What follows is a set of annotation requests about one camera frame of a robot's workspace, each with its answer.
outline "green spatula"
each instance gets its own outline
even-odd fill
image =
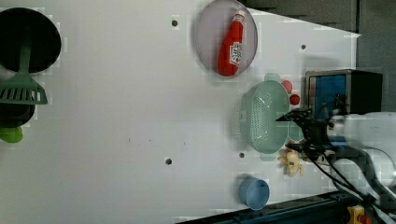
[[[29,74],[31,46],[24,41],[21,46],[20,70],[9,80],[0,84],[0,103],[23,105],[46,105],[46,91]]]

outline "white plate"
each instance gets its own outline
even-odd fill
[[[224,36],[227,35],[237,10],[245,11],[242,60],[236,75],[251,64],[257,50],[257,28],[253,17],[241,3],[234,0],[216,0],[201,13],[195,29],[195,44],[204,65],[218,72],[218,55]]]

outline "red bottle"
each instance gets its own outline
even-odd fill
[[[244,33],[245,12],[239,10],[233,16],[228,34],[225,36],[218,57],[218,71],[224,76],[233,76],[242,59],[242,35]]]

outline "bottle cap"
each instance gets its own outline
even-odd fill
[[[245,17],[245,11],[243,11],[243,10],[238,10],[238,11],[236,12],[236,14],[239,14],[239,15]]]

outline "black pan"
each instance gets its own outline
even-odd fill
[[[0,12],[0,64],[18,72],[21,37],[26,30],[32,43],[29,72],[44,71],[55,63],[61,52],[61,36],[50,19],[23,7]]]

